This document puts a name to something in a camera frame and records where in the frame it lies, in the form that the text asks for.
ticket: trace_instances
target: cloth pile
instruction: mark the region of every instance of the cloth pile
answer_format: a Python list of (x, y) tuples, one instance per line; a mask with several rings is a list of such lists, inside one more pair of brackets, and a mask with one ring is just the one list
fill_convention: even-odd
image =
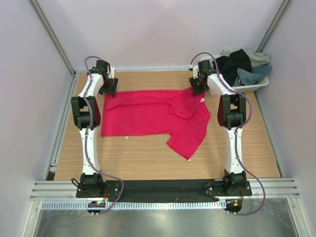
[(266, 53), (251, 50), (224, 49), (216, 59), (218, 69), (230, 86), (254, 85), (271, 70), (270, 57)]

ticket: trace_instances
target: white cable tray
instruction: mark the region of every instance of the white cable tray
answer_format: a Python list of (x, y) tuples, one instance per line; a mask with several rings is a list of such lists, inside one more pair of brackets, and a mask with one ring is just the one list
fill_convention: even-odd
[[(95, 210), (95, 207), (88, 207), (91, 201), (44, 201), (42, 210)], [(106, 202), (106, 206), (100, 208), (108, 208), (112, 202)], [(112, 210), (181, 210), (181, 209), (223, 209), (226, 208), (226, 202), (221, 199), (217, 202), (197, 202), (197, 203), (133, 203), (118, 202)]]

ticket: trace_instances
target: gray clothing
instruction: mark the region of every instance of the gray clothing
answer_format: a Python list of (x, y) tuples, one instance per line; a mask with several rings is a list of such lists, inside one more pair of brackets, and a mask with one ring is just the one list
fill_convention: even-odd
[(254, 85), (260, 80), (265, 78), (271, 71), (270, 65), (260, 65), (252, 69), (251, 72), (247, 72), (243, 69), (238, 68), (238, 77), (233, 86), (243, 86), (243, 85)]
[[(231, 53), (238, 51), (239, 49), (224, 49), (222, 55), (229, 56)], [(270, 56), (267, 53), (254, 53), (251, 50), (244, 50), (248, 55), (251, 67), (255, 68), (260, 65), (270, 63)]]

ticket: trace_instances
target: metal floor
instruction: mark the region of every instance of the metal floor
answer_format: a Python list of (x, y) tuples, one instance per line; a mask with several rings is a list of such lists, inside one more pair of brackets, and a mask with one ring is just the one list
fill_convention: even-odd
[[(242, 212), (257, 209), (260, 198), (245, 199)], [(42, 210), (35, 237), (298, 237), (286, 198), (267, 199), (252, 216), (233, 216), (222, 209), (113, 211), (99, 217), (86, 210)]]

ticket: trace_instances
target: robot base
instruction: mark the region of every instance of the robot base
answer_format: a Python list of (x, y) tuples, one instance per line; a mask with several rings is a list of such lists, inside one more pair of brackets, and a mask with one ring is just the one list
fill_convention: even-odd
[(107, 80), (108, 80), (109, 86), (108, 87), (101, 87), (99, 90), (99, 93), (101, 95), (111, 94), (112, 96), (115, 96), (119, 79), (114, 78), (114, 79), (107, 79)]
[(190, 78), (189, 79), (190, 81), (190, 84), (191, 84), (191, 87), (193, 89), (193, 95), (200, 95), (204, 92), (207, 92), (208, 91), (208, 86), (205, 85), (205, 86), (201, 86), (199, 83), (199, 79), (198, 78)]
[(76, 193), (77, 198), (103, 198), (104, 192), (105, 185), (100, 174), (81, 175)]
[(252, 195), (250, 183), (246, 180), (244, 171), (240, 174), (229, 174), (225, 170), (223, 180), (211, 179), (206, 181), (203, 186), (206, 194), (211, 198)]

